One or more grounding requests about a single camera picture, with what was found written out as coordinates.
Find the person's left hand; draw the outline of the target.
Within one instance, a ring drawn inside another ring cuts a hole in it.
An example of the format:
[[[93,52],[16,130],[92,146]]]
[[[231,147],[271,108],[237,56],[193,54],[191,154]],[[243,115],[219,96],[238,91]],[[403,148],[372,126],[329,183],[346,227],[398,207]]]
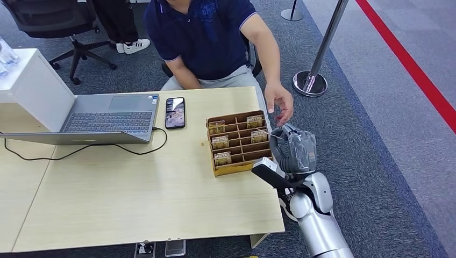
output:
[[[275,118],[277,127],[283,126],[291,119],[294,113],[294,99],[280,82],[267,82],[264,97],[269,114],[273,114],[276,107],[280,110]]]

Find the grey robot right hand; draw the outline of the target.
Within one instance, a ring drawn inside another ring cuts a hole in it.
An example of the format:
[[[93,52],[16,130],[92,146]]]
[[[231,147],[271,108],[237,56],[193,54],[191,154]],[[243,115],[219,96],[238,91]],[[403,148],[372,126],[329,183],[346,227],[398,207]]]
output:
[[[277,141],[288,143],[290,155],[284,156]],[[304,131],[286,123],[273,129],[270,133],[270,149],[285,173],[309,174],[316,170],[316,138],[311,132]]]

